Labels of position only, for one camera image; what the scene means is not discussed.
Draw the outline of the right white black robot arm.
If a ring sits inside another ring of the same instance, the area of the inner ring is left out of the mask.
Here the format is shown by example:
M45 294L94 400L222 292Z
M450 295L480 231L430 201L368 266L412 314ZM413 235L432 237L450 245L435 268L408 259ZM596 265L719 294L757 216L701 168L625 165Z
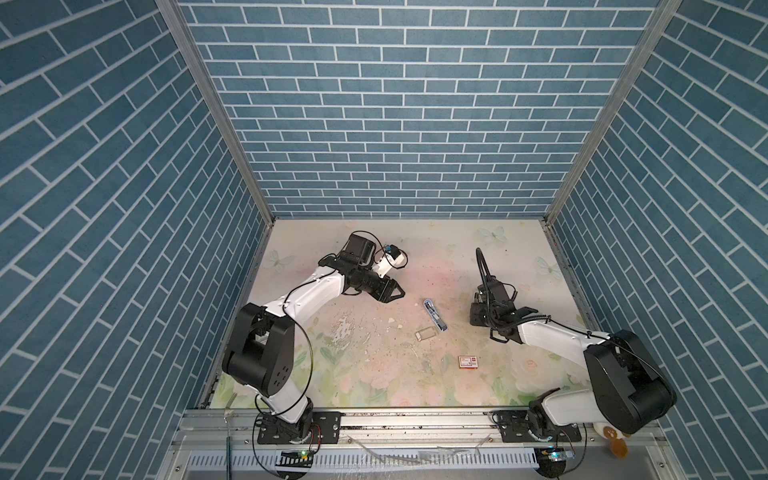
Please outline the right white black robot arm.
M677 392L643 341L628 330L609 334L580 330L516 307L508 285L490 273L470 306L470 324L487 327L498 343L515 342L545 349L584 368L590 386L576 391L549 390L528 404L527 422L538 438L556 435L571 424L606 423L634 434L677 402Z

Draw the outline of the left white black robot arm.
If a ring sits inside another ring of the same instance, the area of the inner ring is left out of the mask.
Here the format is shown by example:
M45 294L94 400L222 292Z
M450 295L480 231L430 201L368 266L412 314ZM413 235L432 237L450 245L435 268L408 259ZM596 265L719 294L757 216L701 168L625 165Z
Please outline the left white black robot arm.
M299 285L265 305L248 303L238 311L223 352L223 372L256 391L275 417L301 423L311 407L307 389L291 379L295 335L308 339L306 323L348 290L380 303L403 298L404 290L389 272L405 268L408 261L401 248L367 231L352 232L342 249L322 257Z

